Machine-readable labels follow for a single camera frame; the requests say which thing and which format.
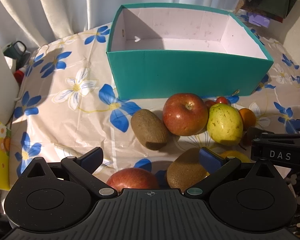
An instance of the teal box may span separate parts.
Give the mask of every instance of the teal box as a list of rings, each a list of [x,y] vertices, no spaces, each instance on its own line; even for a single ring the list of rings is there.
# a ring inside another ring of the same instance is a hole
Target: teal box
[[[231,12],[177,3],[120,6],[106,52],[121,100],[248,96],[273,64]]]

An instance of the ribbed gray surface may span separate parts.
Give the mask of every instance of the ribbed gray surface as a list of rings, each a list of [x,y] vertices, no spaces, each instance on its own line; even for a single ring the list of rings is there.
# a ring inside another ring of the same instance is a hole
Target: ribbed gray surface
[[[201,200],[178,190],[124,190],[100,200],[82,223],[63,232],[36,234],[15,229],[7,240],[296,240],[288,230],[268,234],[236,231],[216,220]]]

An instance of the green mug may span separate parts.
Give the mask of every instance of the green mug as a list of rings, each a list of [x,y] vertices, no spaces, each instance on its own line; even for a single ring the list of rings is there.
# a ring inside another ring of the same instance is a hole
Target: green mug
[[[18,43],[20,43],[23,46],[23,50],[21,51],[18,46],[16,46]],[[13,43],[9,43],[8,45],[4,46],[2,49],[3,54],[9,58],[15,59],[17,62],[22,58],[24,53],[26,52],[27,47],[22,41],[16,41]]]

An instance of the red object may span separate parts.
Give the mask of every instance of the red object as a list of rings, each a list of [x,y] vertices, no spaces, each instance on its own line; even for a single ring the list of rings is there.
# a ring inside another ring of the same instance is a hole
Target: red object
[[[118,192],[123,188],[158,189],[157,178],[141,168],[126,168],[112,174],[107,184]]]
[[[218,97],[216,100],[217,104],[228,104],[228,99],[224,98],[224,97]]]
[[[13,74],[14,78],[16,79],[16,81],[18,82],[19,85],[21,85],[23,77],[25,76],[25,74],[20,71],[17,70],[14,74]]]
[[[207,107],[207,109],[208,109],[208,111],[209,111],[209,110],[210,110],[210,107],[213,106],[213,105],[215,105],[216,102],[215,102],[215,101],[212,101],[212,100],[207,100],[207,101],[205,101],[205,104],[206,104],[206,107]]]
[[[169,97],[164,104],[162,121],[171,133],[191,136],[207,124],[208,110],[199,96],[179,93]]]

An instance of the kiwi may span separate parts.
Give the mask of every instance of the kiwi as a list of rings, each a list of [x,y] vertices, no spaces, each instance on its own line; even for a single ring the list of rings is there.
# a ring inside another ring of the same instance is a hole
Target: kiwi
[[[131,117],[131,128],[139,142],[150,150],[159,150],[168,142],[169,132],[151,111],[140,109]]]
[[[199,148],[191,148],[181,154],[167,170],[167,181],[171,188],[187,188],[198,183],[207,175],[199,163]]]

